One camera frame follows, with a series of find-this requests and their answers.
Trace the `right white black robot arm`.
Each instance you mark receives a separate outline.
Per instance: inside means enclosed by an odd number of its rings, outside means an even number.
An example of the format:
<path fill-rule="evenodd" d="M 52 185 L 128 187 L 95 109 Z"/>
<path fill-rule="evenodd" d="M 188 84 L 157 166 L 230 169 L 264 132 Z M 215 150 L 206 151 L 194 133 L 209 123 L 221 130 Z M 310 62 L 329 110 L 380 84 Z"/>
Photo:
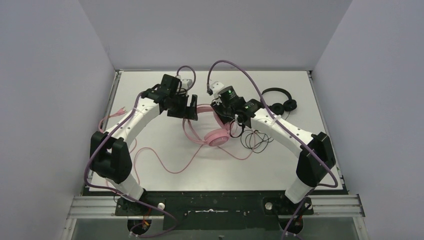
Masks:
<path fill-rule="evenodd" d="M 245 101 L 231 85 L 215 82 L 208 93 L 213 96 L 212 108 L 225 123 L 235 121 L 264 133 L 298 158 L 296 177 L 281 199 L 282 209 L 289 214 L 295 213 L 301 207 L 301 200 L 322 185 L 323 178 L 336 165 L 329 136 L 324 132 L 313 134 L 285 121 L 256 99 Z"/>

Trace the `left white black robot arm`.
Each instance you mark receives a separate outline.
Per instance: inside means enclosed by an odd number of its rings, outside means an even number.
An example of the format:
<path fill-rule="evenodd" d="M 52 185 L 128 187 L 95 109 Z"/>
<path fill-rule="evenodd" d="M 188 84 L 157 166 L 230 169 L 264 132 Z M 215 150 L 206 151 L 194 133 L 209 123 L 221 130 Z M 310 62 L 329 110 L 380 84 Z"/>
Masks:
<path fill-rule="evenodd" d="M 91 137 L 88 168 L 106 179 L 112 191 L 129 200 L 128 207 L 137 214 L 147 209 L 148 199 L 132 175 L 129 146 L 163 112 L 172 118 L 197 120 L 197 95 L 188 94 L 195 82 L 164 74 L 160 83 L 137 95 L 132 110 L 114 127 L 97 131 Z"/>

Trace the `pink over-ear headphones with cable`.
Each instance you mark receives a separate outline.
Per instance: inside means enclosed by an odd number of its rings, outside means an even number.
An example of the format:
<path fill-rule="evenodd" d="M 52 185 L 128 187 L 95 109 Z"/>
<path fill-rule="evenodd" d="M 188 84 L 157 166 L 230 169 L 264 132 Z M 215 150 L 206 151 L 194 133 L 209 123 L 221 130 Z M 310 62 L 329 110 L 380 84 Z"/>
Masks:
<path fill-rule="evenodd" d="M 234 122 L 232 121 L 230 123 L 222 123 L 222 121 L 218 118 L 216 113 L 214 113 L 213 116 L 215 118 L 215 121 L 220 126 L 220 128 L 208 132 L 203 138 L 199 137 L 198 133 L 193 128 L 192 122 L 189 119 L 183 119 L 182 120 L 182 130 L 183 130 L 185 136 L 191 142 L 198 144 L 199 148 L 194 153 L 194 155 L 191 157 L 191 159 L 187 163 L 187 165 L 183 169 L 181 169 L 180 171 L 170 171 L 169 169 L 167 169 L 166 166 L 164 165 L 163 161 L 161 160 L 161 158 L 157 154 L 157 152 L 151 147 L 142 147 L 135 153 L 133 166 L 135 167 L 137 165 L 137 159 L 140 156 L 141 152 L 147 151 L 147 150 L 152 151 L 155 154 L 156 158 L 159 160 L 159 162 L 162 165 L 162 167 L 164 168 L 164 170 L 167 171 L 170 174 L 180 174 L 184 170 L 186 170 L 186 168 L 191 164 L 191 162 L 194 160 L 194 158 L 198 154 L 199 150 L 203 146 L 219 148 L 222 151 L 224 151 L 225 153 L 227 153 L 228 155 L 230 155 L 231 157 L 233 157 L 234 159 L 241 160 L 241 161 L 248 159 L 253 153 L 255 153 L 255 154 L 257 153 L 256 149 L 258 149 L 259 146 L 264 142 L 263 140 L 259 140 L 260 136 L 259 136 L 259 132 L 257 130 L 250 130 L 249 133 L 246 135 L 246 137 L 244 139 L 242 139 L 242 135 L 245 132 L 245 130 L 243 129 L 240 132 L 240 134 L 237 136 L 237 138 L 240 139 L 242 146 L 244 148 L 250 150 L 250 153 L 246 157 L 239 158 L 239 157 L 233 155 L 232 153 L 230 153 L 229 151 L 225 150 L 224 148 L 222 148 L 223 144 L 228 142 L 229 139 L 234 138 L 234 136 L 232 135 L 232 126 L 233 126 Z"/>

